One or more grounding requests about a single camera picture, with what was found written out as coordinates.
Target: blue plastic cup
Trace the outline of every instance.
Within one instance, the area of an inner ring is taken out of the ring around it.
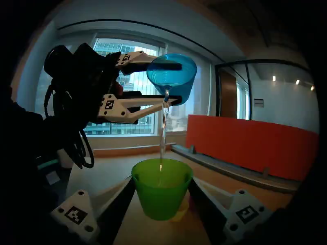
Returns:
[[[169,62],[181,64],[181,70],[162,69],[161,64]],[[154,59],[146,71],[148,79],[160,94],[164,95],[168,89],[169,95],[182,97],[182,102],[177,105],[182,105],[188,100],[196,73],[197,66],[194,61],[178,53],[165,54]]]

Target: water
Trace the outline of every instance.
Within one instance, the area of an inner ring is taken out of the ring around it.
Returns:
[[[169,112],[169,91],[166,89],[165,92],[165,98],[162,103],[162,131],[160,134],[160,173],[162,171],[162,160],[164,158],[164,154],[166,152],[166,123],[167,123],[167,117]],[[161,185],[161,175],[159,177],[159,184]]]

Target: orange wall panel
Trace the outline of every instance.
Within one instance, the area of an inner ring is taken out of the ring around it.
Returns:
[[[186,146],[214,158],[281,178],[303,180],[318,134],[280,124],[214,116],[188,117]]]

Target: ceiling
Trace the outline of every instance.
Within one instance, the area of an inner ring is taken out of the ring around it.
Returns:
[[[226,20],[242,38],[261,38],[267,47],[275,45],[298,51],[283,23],[260,0],[198,0]]]

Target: green cup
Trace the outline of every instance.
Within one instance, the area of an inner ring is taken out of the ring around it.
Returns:
[[[185,163],[172,159],[149,159],[132,168],[136,191],[144,213],[157,221],[176,214],[193,177]]]

